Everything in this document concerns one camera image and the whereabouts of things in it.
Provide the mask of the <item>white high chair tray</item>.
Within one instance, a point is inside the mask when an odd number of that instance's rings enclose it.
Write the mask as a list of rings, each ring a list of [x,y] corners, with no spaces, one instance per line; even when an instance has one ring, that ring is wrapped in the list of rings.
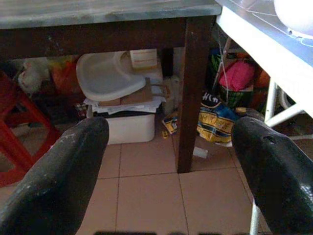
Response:
[[[116,100],[146,86],[145,76],[133,72],[127,51],[84,54],[76,76],[85,97],[93,101]]]

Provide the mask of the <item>red plastic stool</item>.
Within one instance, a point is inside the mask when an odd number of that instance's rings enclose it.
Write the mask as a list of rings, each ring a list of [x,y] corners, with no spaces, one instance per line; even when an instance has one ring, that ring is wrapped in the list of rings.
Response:
[[[26,123],[41,123],[48,131],[39,150],[31,154],[12,131]],[[23,179],[29,169],[61,136],[61,133],[19,86],[0,70],[0,153],[14,166],[0,172],[0,188]]]

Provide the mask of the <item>white plush toy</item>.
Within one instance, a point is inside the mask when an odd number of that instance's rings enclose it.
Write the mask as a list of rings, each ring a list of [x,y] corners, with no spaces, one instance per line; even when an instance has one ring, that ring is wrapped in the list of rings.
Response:
[[[48,59],[46,57],[27,58],[23,71],[18,76],[20,88],[27,94],[34,94],[41,88],[42,82],[50,79]]]

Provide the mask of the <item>white paper scrap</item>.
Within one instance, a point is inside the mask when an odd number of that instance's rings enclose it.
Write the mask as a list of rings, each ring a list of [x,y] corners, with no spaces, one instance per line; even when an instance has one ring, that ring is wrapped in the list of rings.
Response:
[[[206,159],[208,156],[208,150],[199,147],[194,147],[193,155],[195,157]]]

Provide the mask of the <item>dark wooden table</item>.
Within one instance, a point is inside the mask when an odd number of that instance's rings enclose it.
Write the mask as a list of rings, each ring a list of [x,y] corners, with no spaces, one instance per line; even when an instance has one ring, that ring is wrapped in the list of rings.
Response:
[[[0,59],[184,48],[177,172],[191,170],[217,0],[0,0]]]

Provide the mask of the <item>white round bowl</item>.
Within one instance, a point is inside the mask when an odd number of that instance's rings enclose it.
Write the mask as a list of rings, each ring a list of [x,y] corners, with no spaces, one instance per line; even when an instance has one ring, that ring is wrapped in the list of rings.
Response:
[[[274,0],[274,9],[292,35],[313,39],[313,0]]]

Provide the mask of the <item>blue yellow plastic bag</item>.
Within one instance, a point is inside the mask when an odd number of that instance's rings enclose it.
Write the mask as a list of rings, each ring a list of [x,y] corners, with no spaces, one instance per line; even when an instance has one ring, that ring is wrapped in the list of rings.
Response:
[[[208,142],[231,146],[231,131],[239,116],[217,96],[204,90],[201,95],[197,133]]]

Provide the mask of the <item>white folding table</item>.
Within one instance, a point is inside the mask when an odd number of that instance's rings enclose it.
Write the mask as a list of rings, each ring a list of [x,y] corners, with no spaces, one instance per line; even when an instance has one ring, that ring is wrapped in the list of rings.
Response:
[[[279,20],[274,0],[216,0],[217,24],[269,74],[268,127],[305,112],[313,118],[313,40],[292,35]],[[253,199],[250,233],[263,215]]]

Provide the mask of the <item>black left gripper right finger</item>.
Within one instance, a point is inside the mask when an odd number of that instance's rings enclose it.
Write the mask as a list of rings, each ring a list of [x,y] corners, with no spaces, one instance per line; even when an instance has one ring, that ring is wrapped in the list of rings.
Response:
[[[252,117],[235,122],[231,139],[271,232],[313,235],[313,161],[289,137]]]

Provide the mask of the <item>pink cloth bundle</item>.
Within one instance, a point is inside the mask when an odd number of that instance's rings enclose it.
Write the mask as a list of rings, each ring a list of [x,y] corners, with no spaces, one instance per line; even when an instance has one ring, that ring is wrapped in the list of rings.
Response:
[[[251,83],[255,73],[255,66],[245,61],[232,63],[221,75],[219,84],[231,91],[246,89]]]

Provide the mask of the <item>small yellow blue packet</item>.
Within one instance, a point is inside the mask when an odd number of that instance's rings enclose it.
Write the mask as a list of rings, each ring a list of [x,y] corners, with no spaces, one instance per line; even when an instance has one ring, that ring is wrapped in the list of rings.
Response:
[[[167,129],[169,134],[172,135],[177,132],[178,129],[177,121],[178,121],[178,112],[174,111],[173,113],[168,114],[166,117],[163,118],[162,124]]]

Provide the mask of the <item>brown paper bag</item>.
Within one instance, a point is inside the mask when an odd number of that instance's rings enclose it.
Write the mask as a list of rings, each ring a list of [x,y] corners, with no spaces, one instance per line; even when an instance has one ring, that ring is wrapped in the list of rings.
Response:
[[[100,107],[105,106],[119,106],[119,105],[131,105],[131,104],[138,104],[143,102],[150,102],[153,100],[154,97],[163,97],[165,99],[169,98],[171,95],[170,89],[167,85],[163,84],[151,84],[151,81],[149,78],[146,79],[146,86],[142,89],[124,96],[122,98],[118,98],[111,101],[99,101],[98,105]],[[160,88],[160,93],[153,93],[152,87],[158,87]]]

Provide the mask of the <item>white plastic storage box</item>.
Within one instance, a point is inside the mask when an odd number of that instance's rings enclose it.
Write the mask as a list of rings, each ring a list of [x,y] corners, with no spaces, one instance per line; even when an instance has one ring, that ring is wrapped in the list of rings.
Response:
[[[155,137],[155,114],[121,111],[115,114],[98,113],[89,106],[87,117],[103,117],[109,124],[108,144],[149,142]]]

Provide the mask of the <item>white red printed carton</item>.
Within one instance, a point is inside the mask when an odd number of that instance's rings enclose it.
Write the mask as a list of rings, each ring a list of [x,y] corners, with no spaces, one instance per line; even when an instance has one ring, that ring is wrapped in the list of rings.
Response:
[[[156,49],[130,50],[131,64],[135,71],[150,70],[157,67]]]

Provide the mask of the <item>green watermelon print bag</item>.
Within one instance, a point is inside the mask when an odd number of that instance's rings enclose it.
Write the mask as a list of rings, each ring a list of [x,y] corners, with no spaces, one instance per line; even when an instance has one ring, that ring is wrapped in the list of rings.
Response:
[[[219,95],[221,100],[231,109],[247,107],[253,95],[253,88],[253,85],[251,85],[244,90],[236,92],[219,86]]]

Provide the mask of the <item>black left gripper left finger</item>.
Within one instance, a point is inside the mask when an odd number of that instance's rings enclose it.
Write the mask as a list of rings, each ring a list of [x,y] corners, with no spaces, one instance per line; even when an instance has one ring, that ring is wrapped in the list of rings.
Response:
[[[75,235],[109,140],[103,117],[67,129],[0,209],[0,235]]]

